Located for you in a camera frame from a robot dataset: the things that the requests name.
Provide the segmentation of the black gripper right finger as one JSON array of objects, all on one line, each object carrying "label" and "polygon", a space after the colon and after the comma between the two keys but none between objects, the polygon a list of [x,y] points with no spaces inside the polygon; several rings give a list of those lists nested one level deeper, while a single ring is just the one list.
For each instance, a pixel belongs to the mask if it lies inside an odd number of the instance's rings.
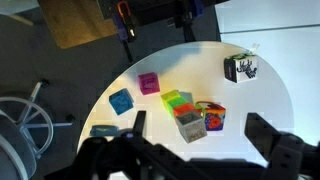
[{"label": "black gripper right finger", "polygon": [[258,113],[247,114],[244,134],[269,165],[300,167],[301,138],[278,131]]}]

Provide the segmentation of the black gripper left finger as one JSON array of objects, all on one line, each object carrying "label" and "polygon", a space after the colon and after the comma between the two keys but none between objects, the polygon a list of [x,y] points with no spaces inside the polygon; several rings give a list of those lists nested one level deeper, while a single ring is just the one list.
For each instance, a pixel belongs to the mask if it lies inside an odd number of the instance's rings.
[{"label": "black gripper left finger", "polygon": [[145,120],[146,120],[146,112],[138,111],[133,129],[132,129],[133,134],[135,136],[141,136],[143,134]]}]

